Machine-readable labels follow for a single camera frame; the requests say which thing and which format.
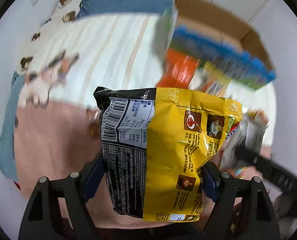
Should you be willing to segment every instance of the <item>light blue cloth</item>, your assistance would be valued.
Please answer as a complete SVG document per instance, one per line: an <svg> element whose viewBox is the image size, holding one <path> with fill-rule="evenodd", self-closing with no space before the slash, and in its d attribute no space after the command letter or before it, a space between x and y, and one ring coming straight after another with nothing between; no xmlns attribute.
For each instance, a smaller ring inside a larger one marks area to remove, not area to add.
<svg viewBox="0 0 297 240"><path fill-rule="evenodd" d="M77 19L101 13L144 12L163 14L173 0L82 0Z"/></svg>
<svg viewBox="0 0 297 240"><path fill-rule="evenodd" d="M14 126L18 96L24 85L25 75L13 74L10 98L7 102L2 133L0 137L0 170L7 178L18 183L15 153L14 153Z"/></svg>

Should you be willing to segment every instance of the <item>pink blanket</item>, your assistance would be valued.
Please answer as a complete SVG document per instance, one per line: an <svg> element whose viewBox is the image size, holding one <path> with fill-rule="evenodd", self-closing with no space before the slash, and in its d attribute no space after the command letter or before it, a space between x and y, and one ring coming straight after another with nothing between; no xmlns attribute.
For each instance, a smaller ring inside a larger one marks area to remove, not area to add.
<svg viewBox="0 0 297 240"><path fill-rule="evenodd" d="M89 120L83 108L55 102L48 102L46 107L28 103L25 109L17 110L17 118L15 160L21 192L26 199L40 177L47 176L50 180L65 178L92 161L101 148L100 138L89 135ZM269 154L270 147L263 147L262 152ZM213 161L219 164L220 157L220 154L216 155ZM242 174L245 179L256 175L260 174L252 168ZM105 179L86 206L99 228L151 228L168 224L118 215L113 210ZM69 218L64 199L60 199L60 207L62 216ZM205 198L201 219L194 224L202 228L212 208L212 201Z"/></svg>

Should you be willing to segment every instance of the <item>white plush toy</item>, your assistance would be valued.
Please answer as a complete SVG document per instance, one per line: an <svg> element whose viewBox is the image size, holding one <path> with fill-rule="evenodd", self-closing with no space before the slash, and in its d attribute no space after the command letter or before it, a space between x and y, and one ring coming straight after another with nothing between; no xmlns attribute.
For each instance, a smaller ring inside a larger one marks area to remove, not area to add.
<svg viewBox="0 0 297 240"><path fill-rule="evenodd" d="M28 74L18 97L18 107L25 108L28 99L33 104L45 106L49 91L57 84L65 85L65 76L71 65L78 59L78 53L73 57L65 57L66 51L58 53L52 62L39 73Z"/></svg>

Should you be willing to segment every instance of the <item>red snack bag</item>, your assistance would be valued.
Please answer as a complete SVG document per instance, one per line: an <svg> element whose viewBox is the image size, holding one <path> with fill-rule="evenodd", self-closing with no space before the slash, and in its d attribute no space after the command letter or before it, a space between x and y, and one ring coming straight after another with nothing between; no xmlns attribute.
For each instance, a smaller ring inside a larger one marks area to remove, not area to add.
<svg viewBox="0 0 297 240"><path fill-rule="evenodd" d="M200 60L172 48L166 51L165 60L169 67L156 87L188 89Z"/></svg>

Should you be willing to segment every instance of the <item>metal screw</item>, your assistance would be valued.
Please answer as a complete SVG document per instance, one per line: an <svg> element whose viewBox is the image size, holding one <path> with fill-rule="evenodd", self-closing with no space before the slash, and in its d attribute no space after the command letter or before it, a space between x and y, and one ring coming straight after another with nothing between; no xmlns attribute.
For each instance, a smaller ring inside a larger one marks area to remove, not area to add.
<svg viewBox="0 0 297 240"><path fill-rule="evenodd" d="M231 176L227 171L223 171L222 173L221 173L221 175L222 175L222 177L223 178L229 178L229 176Z"/></svg>
<svg viewBox="0 0 297 240"><path fill-rule="evenodd" d="M39 179L39 182L40 183L44 183L44 182L46 182L47 181L47 178L46 177L41 177L40 179Z"/></svg>
<svg viewBox="0 0 297 240"><path fill-rule="evenodd" d="M77 178L79 176L79 173L77 171L74 171L71 173L71 178Z"/></svg>
<svg viewBox="0 0 297 240"><path fill-rule="evenodd" d="M254 177L254 181L255 181L255 182L257 182L257 183L260 183L260 182L261 182L261 178L260 178L260 177L257 177L257 176L255 176L255 177Z"/></svg>

